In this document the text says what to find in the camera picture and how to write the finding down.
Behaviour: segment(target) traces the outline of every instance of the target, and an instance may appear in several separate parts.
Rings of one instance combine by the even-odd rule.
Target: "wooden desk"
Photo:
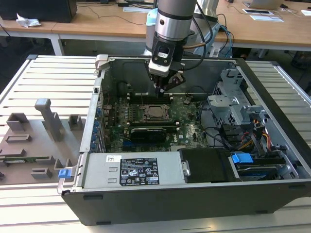
[[[78,5],[77,15],[70,24],[43,22],[41,27],[26,29],[14,21],[5,21],[5,27],[12,36],[49,38],[56,55],[64,55],[61,39],[145,41],[146,13],[124,12],[123,8],[117,5]],[[310,4],[287,1],[286,5],[298,11],[298,16],[303,16],[301,9],[307,9]],[[297,17],[279,9],[284,22],[255,21],[250,14],[241,14],[233,6],[241,13],[242,8],[246,8],[242,0],[235,0],[230,5],[225,0],[220,0],[217,13],[225,14],[228,29],[235,36],[235,47],[311,51],[311,17]],[[222,16],[219,16],[219,21],[224,24]],[[0,35],[6,34],[0,29]],[[225,33],[218,33],[214,46],[221,47],[225,40]]]
[[[52,33],[52,28],[56,25],[56,22],[40,22],[41,26],[25,28],[14,20],[4,20],[3,22],[3,27],[7,32]]]
[[[77,15],[72,22],[57,23],[52,29],[53,33],[146,37],[146,13],[124,12],[123,7],[118,7],[116,4],[112,6],[84,6],[84,4],[77,3],[77,6]],[[119,16],[133,23],[111,16]]]
[[[284,22],[265,22],[255,21],[250,17],[250,14],[244,13],[242,10],[246,6],[242,0],[235,0],[233,4],[228,4],[224,0],[220,0],[217,13],[223,13],[227,19],[228,29],[234,34],[235,44],[259,44],[267,48],[269,46],[297,46],[311,49],[311,17],[305,17],[301,13],[302,9],[307,9],[310,5],[301,2],[285,2],[285,4],[297,11],[295,16],[289,12],[278,9]],[[219,16],[219,22],[225,24],[224,17]],[[218,33],[215,41],[225,41],[225,33]]]

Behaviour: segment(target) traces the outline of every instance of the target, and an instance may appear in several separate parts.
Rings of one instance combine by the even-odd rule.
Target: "paper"
[[[259,21],[271,21],[271,22],[284,22],[282,19],[278,17],[272,17],[272,16],[250,16],[253,20],[259,20]]]
[[[311,16],[311,11],[301,10],[301,13],[303,13],[305,16]]]
[[[20,16],[19,14],[17,14],[17,20],[16,22],[20,25],[20,26],[23,26],[25,28],[28,28],[28,27],[33,27],[33,26],[40,26],[41,23],[39,22],[38,19],[28,19],[28,18],[24,18],[22,16]]]

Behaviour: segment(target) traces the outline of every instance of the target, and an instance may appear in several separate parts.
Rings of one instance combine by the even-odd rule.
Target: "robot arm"
[[[202,0],[200,2],[206,7],[213,2],[215,5],[213,11],[218,4],[218,0]],[[149,78],[154,82],[157,96],[161,96],[165,91],[185,82],[181,72],[184,69],[184,64],[180,62],[184,49],[191,48],[191,46],[186,46],[186,43],[188,37],[194,34],[194,31],[190,30],[190,26],[193,14],[197,11],[196,4],[197,0],[159,1],[152,57],[145,63],[149,71]]]

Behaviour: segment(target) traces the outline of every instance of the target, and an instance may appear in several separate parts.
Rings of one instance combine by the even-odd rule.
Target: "white label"
[[[119,163],[121,158],[121,155],[107,155],[106,163]]]
[[[5,161],[6,164],[18,164],[18,163],[25,163],[24,160],[8,160]]]

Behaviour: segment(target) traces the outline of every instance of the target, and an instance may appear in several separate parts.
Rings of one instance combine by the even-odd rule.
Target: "laptop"
[[[252,2],[244,1],[244,5],[249,8],[276,10],[284,0],[253,0]]]

